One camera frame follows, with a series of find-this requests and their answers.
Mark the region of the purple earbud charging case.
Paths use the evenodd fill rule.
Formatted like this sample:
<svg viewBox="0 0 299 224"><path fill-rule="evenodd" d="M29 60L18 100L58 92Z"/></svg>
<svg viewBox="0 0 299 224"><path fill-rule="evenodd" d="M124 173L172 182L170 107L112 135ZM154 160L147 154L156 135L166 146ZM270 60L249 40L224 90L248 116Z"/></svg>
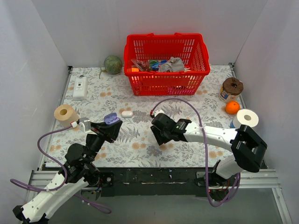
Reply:
<svg viewBox="0 0 299 224"><path fill-rule="evenodd" d="M120 118L117 116L117 113L113 112L104 117L104 122L107 125L111 125L111 124L117 122L119 119Z"/></svg>

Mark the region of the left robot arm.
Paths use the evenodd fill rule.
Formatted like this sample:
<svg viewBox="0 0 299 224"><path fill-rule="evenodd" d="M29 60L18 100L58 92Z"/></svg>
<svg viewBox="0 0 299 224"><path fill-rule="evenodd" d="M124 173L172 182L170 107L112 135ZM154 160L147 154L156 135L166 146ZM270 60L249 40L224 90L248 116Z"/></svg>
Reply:
<svg viewBox="0 0 299 224"><path fill-rule="evenodd" d="M93 162L105 142L114 143L121 125L119 118L101 123L87 118L71 122L66 129L79 127L86 133L85 144L70 145L65 155L66 162L43 189L10 180L18 187L37 192L35 198L26 204L14 207L15 217L24 224L46 224L58 208L83 188L110 186L113 176L100 172Z"/></svg>

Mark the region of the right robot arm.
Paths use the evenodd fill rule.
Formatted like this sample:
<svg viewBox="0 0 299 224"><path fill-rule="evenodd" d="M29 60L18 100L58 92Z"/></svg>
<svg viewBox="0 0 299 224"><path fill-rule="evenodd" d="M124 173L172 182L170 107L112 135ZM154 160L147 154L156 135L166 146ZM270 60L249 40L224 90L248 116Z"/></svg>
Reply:
<svg viewBox="0 0 299 224"><path fill-rule="evenodd" d="M251 173L260 170L267 144L250 126L241 125L235 129L200 127L189 119L176 122L164 113L153 115L152 118L151 130L159 145L171 140L199 142L232 153L232 156L217 161L212 172L206 172L206 176L201 179L210 187L220 186L244 170Z"/></svg>

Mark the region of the white earbud charging case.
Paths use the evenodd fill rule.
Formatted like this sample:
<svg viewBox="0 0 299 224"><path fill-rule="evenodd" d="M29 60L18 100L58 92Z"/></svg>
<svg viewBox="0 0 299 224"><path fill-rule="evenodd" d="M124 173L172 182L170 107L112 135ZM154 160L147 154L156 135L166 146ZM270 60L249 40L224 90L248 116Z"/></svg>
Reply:
<svg viewBox="0 0 299 224"><path fill-rule="evenodd" d="M122 111L121 116L123 118L131 118L131 117L133 117L133 112L132 111Z"/></svg>

